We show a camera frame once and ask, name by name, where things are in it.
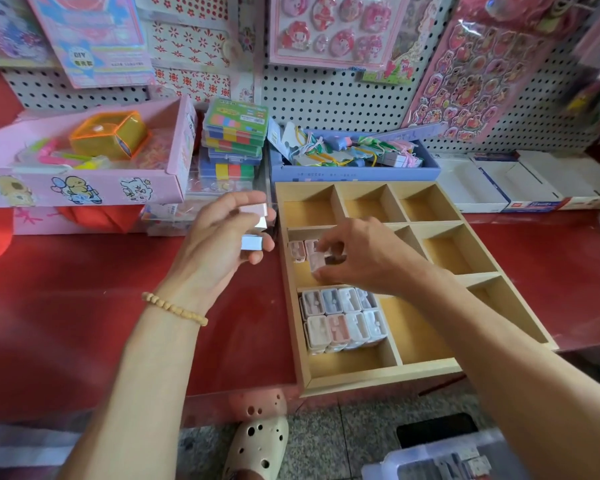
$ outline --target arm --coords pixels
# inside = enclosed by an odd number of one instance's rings
[[[258,222],[237,207],[265,202],[262,192],[226,194],[202,209],[155,294],[205,315],[242,262],[242,234]],[[269,210],[268,220],[275,217]],[[274,247],[264,235],[263,248]],[[175,478],[178,432],[200,326],[148,305],[120,361],[111,393],[99,405],[58,479]]]
[[[600,478],[600,384],[544,348],[376,219],[330,229],[319,250],[347,250],[316,272],[398,296],[445,339],[486,409],[536,478]]]

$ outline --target beaded bracelet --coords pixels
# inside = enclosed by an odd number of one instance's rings
[[[151,303],[152,305],[162,308],[163,310],[171,312],[174,315],[179,316],[180,318],[184,318],[186,320],[193,320],[194,322],[199,323],[200,326],[205,326],[207,325],[207,323],[209,323],[209,320],[206,317],[185,310],[184,308],[176,306],[172,303],[169,303],[168,301],[163,300],[162,298],[154,295],[153,293],[149,293],[149,291],[145,291],[144,293],[142,293],[142,299]]]

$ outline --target gray floor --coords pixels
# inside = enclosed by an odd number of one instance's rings
[[[291,415],[280,480],[359,478],[360,468],[400,449],[395,428],[453,413],[469,413],[480,429],[493,421],[482,411],[467,380],[417,399],[392,399]],[[220,478],[237,425],[183,430],[181,473],[195,480]]]

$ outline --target wooden tray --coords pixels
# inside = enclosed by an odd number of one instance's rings
[[[557,349],[542,323],[460,212],[435,182],[281,182],[276,184],[280,252],[289,329],[302,396],[369,387],[460,371],[444,340],[418,311],[394,296],[376,295],[389,337],[376,347],[311,355],[298,295],[320,286],[309,263],[296,264],[289,241],[319,239],[346,217],[373,216],[426,259],[454,273],[476,297],[538,342]]]

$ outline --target sandal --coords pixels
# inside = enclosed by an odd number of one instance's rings
[[[285,416],[241,423],[224,464],[223,479],[233,478],[240,470],[250,470],[264,480],[276,480],[288,435]]]

